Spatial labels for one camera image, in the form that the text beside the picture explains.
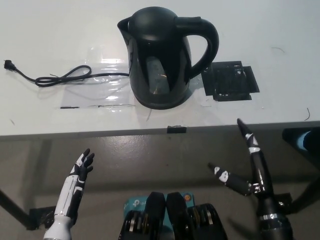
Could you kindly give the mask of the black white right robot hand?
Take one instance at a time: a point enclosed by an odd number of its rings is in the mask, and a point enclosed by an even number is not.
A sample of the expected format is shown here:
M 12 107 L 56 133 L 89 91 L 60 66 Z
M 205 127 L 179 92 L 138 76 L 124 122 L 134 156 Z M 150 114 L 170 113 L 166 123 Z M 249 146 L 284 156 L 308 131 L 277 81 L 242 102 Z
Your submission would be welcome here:
M 285 215 L 276 199 L 271 174 L 263 151 L 254 133 L 239 118 L 237 119 L 237 125 L 249 151 L 251 181 L 245 180 L 211 162 L 208 163 L 208 168 L 227 188 L 246 197 L 254 195 L 258 200 L 256 213 L 259 219 L 263 221 L 284 219 Z

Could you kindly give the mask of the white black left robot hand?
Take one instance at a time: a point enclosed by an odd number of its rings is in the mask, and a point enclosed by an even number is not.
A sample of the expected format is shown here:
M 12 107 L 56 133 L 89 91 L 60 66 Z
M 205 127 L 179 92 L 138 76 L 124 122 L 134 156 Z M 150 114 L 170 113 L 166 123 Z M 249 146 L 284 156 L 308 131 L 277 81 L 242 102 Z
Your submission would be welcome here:
M 78 218 L 88 173 L 93 170 L 94 156 L 89 148 L 80 155 L 66 177 L 57 201 L 54 214 L 70 218 L 73 225 Z

